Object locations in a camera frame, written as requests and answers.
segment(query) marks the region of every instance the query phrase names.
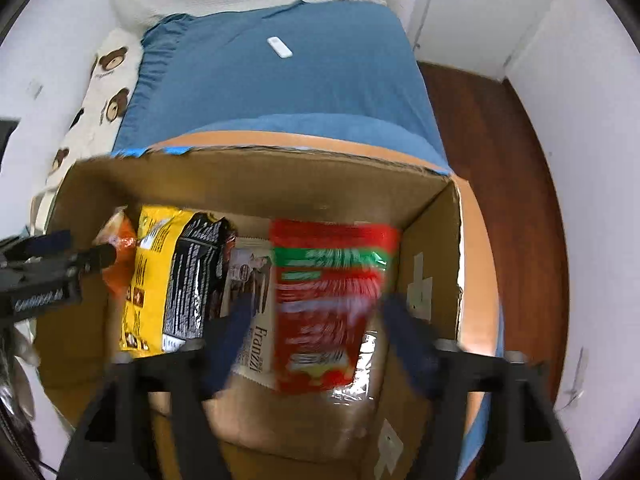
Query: white door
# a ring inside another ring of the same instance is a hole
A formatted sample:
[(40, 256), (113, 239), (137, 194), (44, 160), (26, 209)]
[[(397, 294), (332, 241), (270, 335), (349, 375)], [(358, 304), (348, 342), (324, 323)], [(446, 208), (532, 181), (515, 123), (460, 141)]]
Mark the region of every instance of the white door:
[[(418, 60), (501, 80), (552, 0), (431, 0), (418, 36)], [(424, 14), (424, 9), (415, 9)]]

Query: bear print fabric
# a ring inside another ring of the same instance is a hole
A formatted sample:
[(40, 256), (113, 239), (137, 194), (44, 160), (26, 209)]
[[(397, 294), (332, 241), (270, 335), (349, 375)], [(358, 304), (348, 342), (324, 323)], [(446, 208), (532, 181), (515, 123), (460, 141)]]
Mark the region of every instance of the bear print fabric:
[(142, 45), (116, 28), (95, 55), (82, 105), (51, 161), (46, 185), (32, 202), (31, 231), (42, 232), (58, 186), (79, 159), (109, 153), (138, 81)]

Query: cardboard box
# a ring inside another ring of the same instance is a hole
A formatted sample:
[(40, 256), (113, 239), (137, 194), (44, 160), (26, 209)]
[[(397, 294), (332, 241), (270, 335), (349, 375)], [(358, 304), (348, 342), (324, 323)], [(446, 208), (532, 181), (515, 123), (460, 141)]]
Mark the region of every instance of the cardboard box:
[[(238, 215), (238, 225), (246, 223), (244, 236), (257, 237), (263, 234), (256, 226), (264, 228), (269, 218), (388, 223), (402, 231), (392, 288), (408, 291), (414, 314), (429, 318), (440, 336), (456, 339), (471, 352), (495, 353), (494, 263), (482, 215), (465, 181), (391, 150), (292, 134), (208, 132), (168, 144), (174, 147), (74, 165), (58, 193), (49, 231), (69, 228), (76, 248), (85, 248), (113, 209), (126, 203), (133, 216), (143, 203), (230, 212)], [(248, 232), (251, 225), (256, 232)], [(36, 338), (43, 386), (72, 423), (99, 384), (113, 337), (100, 276), (88, 277), (82, 287), (83, 303), (41, 317)], [(383, 384), (373, 422), (350, 460), (301, 462), (284, 458), (291, 455), (286, 450), (263, 454), (225, 444), (223, 453), (234, 477), (404, 478), (424, 433), (429, 403), (413, 393), (393, 351), (381, 368)], [(264, 398), (262, 393), (243, 391), (254, 409), (257, 399)], [(482, 394), (470, 394), (467, 427), (481, 398)], [(310, 438), (315, 428), (305, 424), (314, 415), (308, 406), (297, 411), (295, 404), (301, 400), (280, 401), (280, 406), (269, 406), (277, 417), (261, 421), (263, 429), (273, 423), (271, 434), (263, 431), (264, 438), (272, 442), (287, 431), (288, 442)], [(238, 404), (235, 412), (239, 427), (246, 405)], [(215, 428), (215, 410), (210, 415)], [(383, 456), (381, 462), (381, 452), (388, 454), (388, 449), (379, 447), (378, 437), (389, 428), (401, 446), (395, 448), (396, 460)], [(161, 450), (170, 450), (169, 433), (158, 424)], [(170, 453), (162, 458), (167, 478), (177, 478), (170, 473), (172, 467), (175, 473), (172, 460)], [(376, 468), (380, 463), (383, 468)]]

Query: black cable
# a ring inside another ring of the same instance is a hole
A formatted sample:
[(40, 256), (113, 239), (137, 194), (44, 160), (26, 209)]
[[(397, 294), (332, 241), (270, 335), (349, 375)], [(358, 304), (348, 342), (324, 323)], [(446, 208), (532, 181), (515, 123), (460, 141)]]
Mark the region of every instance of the black cable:
[(54, 475), (58, 474), (58, 472), (55, 469), (53, 469), (50, 465), (45, 464), (42, 460), (38, 460), (38, 464), (40, 464), (47, 471), (51, 471)]

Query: red and green package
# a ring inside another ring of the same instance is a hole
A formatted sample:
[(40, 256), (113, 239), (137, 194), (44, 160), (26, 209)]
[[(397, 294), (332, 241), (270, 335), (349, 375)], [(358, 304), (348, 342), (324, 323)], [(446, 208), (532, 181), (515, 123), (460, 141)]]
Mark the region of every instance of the red and green package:
[(385, 225), (276, 220), (274, 371), (283, 393), (353, 381), (398, 232)]

